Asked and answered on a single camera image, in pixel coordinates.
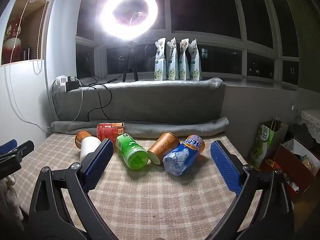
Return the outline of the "green tea bottle cup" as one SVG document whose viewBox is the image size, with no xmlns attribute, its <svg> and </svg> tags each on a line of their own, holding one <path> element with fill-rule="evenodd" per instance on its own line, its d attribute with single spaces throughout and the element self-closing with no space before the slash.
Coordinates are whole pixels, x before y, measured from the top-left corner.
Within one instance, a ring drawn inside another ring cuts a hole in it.
<svg viewBox="0 0 320 240">
<path fill-rule="evenodd" d="M 132 170 L 143 168 L 149 161 L 149 155 L 146 150 L 127 133 L 117 137 L 116 147 L 121 153 L 125 164 Z"/>
</svg>

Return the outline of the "orange paper cup left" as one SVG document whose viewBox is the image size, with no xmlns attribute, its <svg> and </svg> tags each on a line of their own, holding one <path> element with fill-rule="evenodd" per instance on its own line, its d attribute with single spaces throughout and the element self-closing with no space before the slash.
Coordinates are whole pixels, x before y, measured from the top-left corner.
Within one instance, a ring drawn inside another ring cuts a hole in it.
<svg viewBox="0 0 320 240">
<path fill-rule="evenodd" d="M 86 138 L 86 137 L 92 137 L 92 135 L 86 131 L 86 130 L 82 130 L 79 131 L 76 136 L 75 136 L 75 145 L 77 148 L 81 148 L 82 145 L 82 141 Z"/>
</svg>

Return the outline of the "orange paper cup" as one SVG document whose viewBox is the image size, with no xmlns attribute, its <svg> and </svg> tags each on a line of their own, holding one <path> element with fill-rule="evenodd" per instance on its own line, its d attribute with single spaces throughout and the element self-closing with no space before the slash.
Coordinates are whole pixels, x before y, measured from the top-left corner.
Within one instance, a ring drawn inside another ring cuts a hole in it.
<svg viewBox="0 0 320 240">
<path fill-rule="evenodd" d="M 148 149 L 149 159 L 156 165 L 161 165 L 163 158 L 180 144 L 178 137 L 171 132 L 164 132 Z"/>
<path fill-rule="evenodd" d="M 86 131 L 86 130 L 82 130 L 79 131 L 76 136 L 75 136 L 75 145 L 77 148 L 81 148 L 82 145 L 82 141 L 86 138 L 86 137 L 92 137 L 92 135 Z"/>
</svg>

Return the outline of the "white plastic cup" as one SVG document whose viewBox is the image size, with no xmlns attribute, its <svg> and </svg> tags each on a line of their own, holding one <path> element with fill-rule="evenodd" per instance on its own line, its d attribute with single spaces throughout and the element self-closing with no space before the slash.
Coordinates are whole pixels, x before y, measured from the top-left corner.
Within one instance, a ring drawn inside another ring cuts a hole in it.
<svg viewBox="0 0 320 240">
<path fill-rule="evenodd" d="M 89 153 L 94 152 L 100 144 L 101 141 L 96 137 L 85 137 L 81 142 L 80 161 L 82 162 Z"/>
</svg>

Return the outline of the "blue bottle cup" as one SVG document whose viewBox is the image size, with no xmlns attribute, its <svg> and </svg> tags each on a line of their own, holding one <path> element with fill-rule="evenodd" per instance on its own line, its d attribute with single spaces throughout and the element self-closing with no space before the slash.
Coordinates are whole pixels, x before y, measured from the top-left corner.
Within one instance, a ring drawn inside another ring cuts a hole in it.
<svg viewBox="0 0 320 240">
<path fill-rule="evenodd" d="M 184 142 L 164 156 L 165 170 L 175 176 L 184 174 L 204 149 L 204 140 L 198 135 L 190 135 Z"/>
</svg>

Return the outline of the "orange paper cup right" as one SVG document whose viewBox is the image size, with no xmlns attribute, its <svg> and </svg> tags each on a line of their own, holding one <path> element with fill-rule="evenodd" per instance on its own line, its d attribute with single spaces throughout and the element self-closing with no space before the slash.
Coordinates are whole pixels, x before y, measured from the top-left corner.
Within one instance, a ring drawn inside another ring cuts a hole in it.
<svg viewBox="0 0 320 240">
<path fill-rule="evenodd" d="M 180 144 L 178 137 L 171 132 L 164 132 L 148 149 L 149 159 L 156 165 L 161 165 L 163 158 Z"/>
</svg>

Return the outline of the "red cardboard box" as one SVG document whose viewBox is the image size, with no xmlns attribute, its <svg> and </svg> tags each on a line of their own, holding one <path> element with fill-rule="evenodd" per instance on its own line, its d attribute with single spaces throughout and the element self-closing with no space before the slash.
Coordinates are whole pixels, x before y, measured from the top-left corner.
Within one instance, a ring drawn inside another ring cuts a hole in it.
<svg viewBox="0 0 320 240">
<path fill-rule="evenodd" d="M 293 199 L 305 192 L 319 176 L 319 158 L 300 141 L 291 139 L 281 144 L 272 159 L 266 159 L 260 166 L 265 172 L 282 170 L 287 190 Z"/>
</svg>

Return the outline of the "green paper shopping bag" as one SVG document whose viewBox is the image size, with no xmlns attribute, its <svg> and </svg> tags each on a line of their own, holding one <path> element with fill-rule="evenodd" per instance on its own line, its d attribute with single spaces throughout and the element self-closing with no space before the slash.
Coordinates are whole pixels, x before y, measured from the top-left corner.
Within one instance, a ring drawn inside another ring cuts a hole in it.
<svg viewBox="0 0 320 240">
<path fill-rule="evenodd" d="M 273 158 L 278 147 L 284 141 L 288 127 L 279 118 L 273 118 L 260 124 L 249 156 L 252 164 L 257 169 L 260 168 L 266 158 Z"/>
</svg>

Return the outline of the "white power strip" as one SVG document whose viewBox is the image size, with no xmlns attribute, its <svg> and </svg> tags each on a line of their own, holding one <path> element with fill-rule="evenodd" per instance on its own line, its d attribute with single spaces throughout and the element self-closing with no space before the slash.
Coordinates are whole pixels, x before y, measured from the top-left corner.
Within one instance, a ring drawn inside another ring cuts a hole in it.
<svg viewBox="0 0 320 240">
<path fill-rule="evenodd" d="M 56 77 L 55 84 L 60 92 L 66 92 L 65 84 L 67 81 L 75 81 L 71 76 L 60 75 Z"/>
</svg>

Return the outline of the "black charger adapter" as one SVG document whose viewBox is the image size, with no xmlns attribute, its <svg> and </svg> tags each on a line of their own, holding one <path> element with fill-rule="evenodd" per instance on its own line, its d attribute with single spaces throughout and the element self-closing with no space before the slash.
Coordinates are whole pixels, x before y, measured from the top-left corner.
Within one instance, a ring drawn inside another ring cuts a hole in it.
<svg viewBox="0 0 320 240">
<path fill-rule="evenodd" d="M 65 84 L 66 91 L 78 89 L 80 87 L 78 81 L 67 81 Z"/>
</svg>

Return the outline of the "plaid beige tablecloth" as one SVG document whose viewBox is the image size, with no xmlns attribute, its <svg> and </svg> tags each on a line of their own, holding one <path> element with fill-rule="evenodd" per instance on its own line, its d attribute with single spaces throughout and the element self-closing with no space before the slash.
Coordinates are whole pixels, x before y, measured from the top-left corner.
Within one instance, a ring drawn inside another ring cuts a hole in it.
<svg viewBox="0 0 320 240">
<path fill-rule="evenodd" d="M 80 160 L 74 138 L 54 133 L 23 158 L 14 189 L 25 213 L 41 168 L 65 169 Z M 115 152 L 89 197 L 119 239 L 205 239 L 235 198 L 210 156 L 216 140 L 247 163 L 224 133 L 205 137 L 202 155 L 181 176 L 152 162 L 140 170 L 129 169 Z"/>
</svg>

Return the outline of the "red white vase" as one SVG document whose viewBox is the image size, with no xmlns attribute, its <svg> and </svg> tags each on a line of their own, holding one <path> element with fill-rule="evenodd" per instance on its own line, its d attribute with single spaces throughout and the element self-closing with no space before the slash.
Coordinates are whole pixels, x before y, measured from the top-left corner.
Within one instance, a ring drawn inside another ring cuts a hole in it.
<svg viewBox="0 0 320 240">
<path fill-rule="evenodd" d="M 21 40 L 18 36 L 21 33 L 21 24 L 23 22 L 23 18 L 16 17 L 10 20 L 8 23 L 2 47 L 3 64 L 8 64 L 20 60 Z"/>
</svg>

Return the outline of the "black tripod stand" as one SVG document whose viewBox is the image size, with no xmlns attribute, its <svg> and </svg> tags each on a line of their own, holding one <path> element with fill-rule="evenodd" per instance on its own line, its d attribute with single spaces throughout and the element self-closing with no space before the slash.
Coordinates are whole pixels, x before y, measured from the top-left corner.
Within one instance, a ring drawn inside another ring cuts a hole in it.
<svg viewBox="0 0 320 240">
<path fill-rule="evenodd" d="M 133 77 L 135 81 L 138 81 L 138 72 L 137 72 L 137 64 L 136 64 L 136 55 L 135 55 L 135 41 L 129 41 L 129 52 L 127 61 L 124 65 L 124 72 L 123 72 L 123 82 L 126 81 L 127 73 L 129 72 L 130 62 L 133 62 L 132 71 Z"/>
</svg>

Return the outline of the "snack pouch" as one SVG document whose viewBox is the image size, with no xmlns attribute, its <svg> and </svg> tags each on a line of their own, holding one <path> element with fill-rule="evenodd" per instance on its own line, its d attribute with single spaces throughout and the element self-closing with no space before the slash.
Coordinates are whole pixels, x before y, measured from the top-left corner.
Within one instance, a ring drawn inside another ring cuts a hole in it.
<svg viewBox="0 0 320 240">
<path fill-rule="evenodd" d="M 194 81 L 202 80 L 201 59 L 197 47 L 197 39 L 193 40 L 188 47 L 190 53 L 190 79 Z"/>
<path fill-rule="evenodd" d="M 167 79 L 178 80 L 178 54 L 176 38 L 167 42 L 169 48 L 167 54 Z"/>
<path fill-rule="evenodd" d="M 167 79 L 165 45 L 165 38 L 160 38 L 155 42 L 155 46 L 157 48 L 155 55 L 155 81 L 163 81 Z"/>
<path fill-rule="evenodd" d="M 178 77 L 179 80 L 189 80 L 189 64 L 186 56 L 186 51 L 189 46 L 189 39 L 182 39 L 180 42 L 180 57 L 178 60 Z"/>
</svg>

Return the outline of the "wooden wall shelf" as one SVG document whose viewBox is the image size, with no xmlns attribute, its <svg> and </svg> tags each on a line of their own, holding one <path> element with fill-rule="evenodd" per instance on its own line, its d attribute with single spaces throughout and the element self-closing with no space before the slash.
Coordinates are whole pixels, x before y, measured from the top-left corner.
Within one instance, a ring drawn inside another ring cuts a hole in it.
<svg viewBox="0 0 320 240">
<path fill-rule="evenodd" d="M 19 61 L 40 60 L 43 58 L 44 31 L 46 30 L 50 5 L 50 0 L 14 0 L 12 8 L 9 10 L 10 16 L 6 21 L 5 31 L 9 21 L 13 18 L 21 17 L 24 19 L 21 24 L 21 33 L 18 36 L 21 40 Z"/>
</svg>

